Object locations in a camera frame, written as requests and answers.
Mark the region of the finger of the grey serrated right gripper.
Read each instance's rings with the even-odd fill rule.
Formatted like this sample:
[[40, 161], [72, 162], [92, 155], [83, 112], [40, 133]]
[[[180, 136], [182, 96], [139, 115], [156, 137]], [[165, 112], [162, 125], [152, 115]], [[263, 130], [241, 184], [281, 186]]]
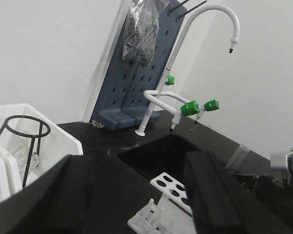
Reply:
[[273, 153], [270, 161], [273, 170], [288, 171], [293, 174], [293, 151]]

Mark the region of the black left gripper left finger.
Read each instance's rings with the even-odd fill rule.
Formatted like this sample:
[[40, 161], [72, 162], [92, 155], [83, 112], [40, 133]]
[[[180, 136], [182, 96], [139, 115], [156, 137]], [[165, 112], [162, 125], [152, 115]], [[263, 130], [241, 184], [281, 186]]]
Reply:
[[130, 234], [127, 221], [160, 193], [106, 156], [66, 156], [0, 203], [0, 234]]

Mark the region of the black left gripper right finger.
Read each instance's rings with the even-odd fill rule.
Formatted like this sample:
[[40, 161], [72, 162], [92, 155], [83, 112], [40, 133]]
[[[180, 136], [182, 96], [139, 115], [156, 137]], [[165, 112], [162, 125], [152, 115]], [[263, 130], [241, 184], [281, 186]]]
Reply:
[[199, 234], [293, 234], [209, 151], [186, 154], [183, 182]]

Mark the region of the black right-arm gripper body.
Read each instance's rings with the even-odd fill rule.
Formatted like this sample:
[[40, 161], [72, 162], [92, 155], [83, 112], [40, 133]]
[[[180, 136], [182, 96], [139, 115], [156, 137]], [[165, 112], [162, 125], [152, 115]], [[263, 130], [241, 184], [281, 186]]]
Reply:
[[282, 180], [261, 175], [250, 189], [252, 194], [279, 217], [293, 216], [293, 174], [282, 171]]

